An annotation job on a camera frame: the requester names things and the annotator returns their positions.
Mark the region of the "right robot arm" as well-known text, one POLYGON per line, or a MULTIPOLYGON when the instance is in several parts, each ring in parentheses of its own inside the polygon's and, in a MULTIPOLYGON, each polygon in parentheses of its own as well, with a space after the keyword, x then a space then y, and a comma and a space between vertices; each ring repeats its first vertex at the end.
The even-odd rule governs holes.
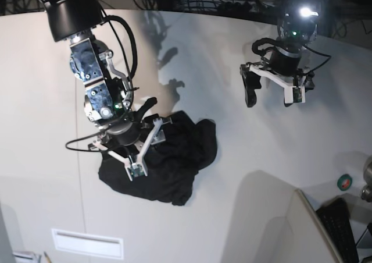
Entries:
POLYGON ((108 186, 192 182, 208 166, 246 175, 259 121, 239 67, 214 42, 233 19, 139 10, 104 14, 98 0, 38 0, 55 42, 69 44, 79 118, 91 134, 68 150, 98 154, 108 186))

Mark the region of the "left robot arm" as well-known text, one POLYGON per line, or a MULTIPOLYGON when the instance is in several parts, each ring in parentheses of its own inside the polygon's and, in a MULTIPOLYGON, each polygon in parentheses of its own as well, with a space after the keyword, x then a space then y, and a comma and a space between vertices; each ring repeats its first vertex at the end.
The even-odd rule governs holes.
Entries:
POLYGON ((252 52, 260 60, 240 66, 247 107, 256 105, 262 78, 283 88, 285 106, 306 101, 306 93, 314 89, 315 69, 299 65, 305 51, 318 53, 309 44, 316 39, 322 4, 322 0, 281 0, 277 8, 277 38, 253 42, 252 52))

